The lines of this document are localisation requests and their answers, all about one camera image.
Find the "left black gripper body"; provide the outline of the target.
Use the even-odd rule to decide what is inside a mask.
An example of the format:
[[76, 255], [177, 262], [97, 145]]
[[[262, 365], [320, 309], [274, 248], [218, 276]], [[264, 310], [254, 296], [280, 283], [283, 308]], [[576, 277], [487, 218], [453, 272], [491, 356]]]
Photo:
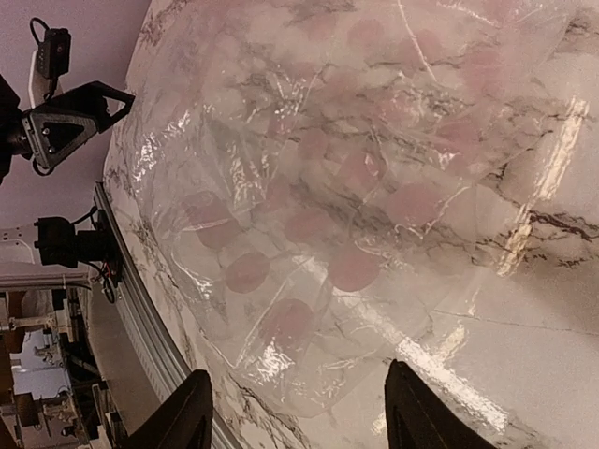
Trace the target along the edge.
[[12, 157], [20, 155], [30, 160], [33, 150], [22, 126], [23, 112], [19, 109], [19, 96], [4, 77], [1, 77], [0, 85], [0, 183], [3, 183], [10, 171]]

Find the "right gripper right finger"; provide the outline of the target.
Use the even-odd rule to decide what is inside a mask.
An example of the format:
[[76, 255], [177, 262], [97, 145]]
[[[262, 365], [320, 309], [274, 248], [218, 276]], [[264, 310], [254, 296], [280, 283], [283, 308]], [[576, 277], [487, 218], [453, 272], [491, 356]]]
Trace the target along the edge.
[[394, 360], [389, 366], [385, 409], [392, 449], [493, 449], [403, 361]]

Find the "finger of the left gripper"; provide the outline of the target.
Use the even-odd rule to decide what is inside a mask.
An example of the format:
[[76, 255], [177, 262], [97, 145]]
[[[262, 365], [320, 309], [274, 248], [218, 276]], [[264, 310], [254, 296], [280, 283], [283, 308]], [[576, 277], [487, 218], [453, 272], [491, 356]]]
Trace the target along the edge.
[[132, 109], [135, 96], [101, 81], [92, 81], [55, 98], [63, 109], [89, 116], [97, 129], [110, 129]]
[[22, 127], [38, 167], [57, 167], [97, 133], [91, 116], [53, 108], [26, 112]]

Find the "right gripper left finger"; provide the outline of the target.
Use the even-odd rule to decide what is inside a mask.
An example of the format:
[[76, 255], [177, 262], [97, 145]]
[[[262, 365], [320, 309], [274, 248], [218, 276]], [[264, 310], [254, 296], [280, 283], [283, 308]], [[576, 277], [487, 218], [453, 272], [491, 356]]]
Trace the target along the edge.
[[132, 449], [209, 449], [212, 444], [212, 382], [196, 369], [124, 440]]

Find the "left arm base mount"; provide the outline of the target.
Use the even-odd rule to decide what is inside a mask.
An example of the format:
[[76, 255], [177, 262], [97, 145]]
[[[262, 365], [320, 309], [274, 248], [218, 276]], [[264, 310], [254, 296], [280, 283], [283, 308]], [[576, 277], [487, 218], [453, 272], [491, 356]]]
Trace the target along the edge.
[[39, 218], [34, 227], [34, 247], [43, 266], [93, 268], [108, 302], [116, 302], [115, 290], [122, 280], [124, 258], [104, 210], [93, 206], [74, 222], [64, 217]]

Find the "clear zip top bag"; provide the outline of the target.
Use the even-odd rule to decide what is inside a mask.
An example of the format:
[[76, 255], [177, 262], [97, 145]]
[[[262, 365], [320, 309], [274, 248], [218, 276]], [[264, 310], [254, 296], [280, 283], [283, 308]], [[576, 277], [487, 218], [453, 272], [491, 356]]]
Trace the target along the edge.
[[188, 310], [277, 411], [339, 402], [470, 274], [475, 184], [544, 135], [573, 1], [177, 1], [130, 182]]

